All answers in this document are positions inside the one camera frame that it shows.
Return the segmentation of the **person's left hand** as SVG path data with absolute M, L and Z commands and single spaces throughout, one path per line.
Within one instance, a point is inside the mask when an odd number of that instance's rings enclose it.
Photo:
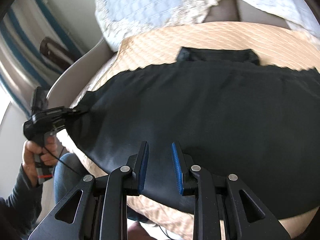
M 22 151 L 22 167 L 30 180 L 32 187 L 35 187 L 38 181 L 35 156 L 39 156 L 45 165 L 55 166 L 57 164 L 58 156 L 55 137 L 48 137 L 45 148 L 30 140 L 24 143 Z

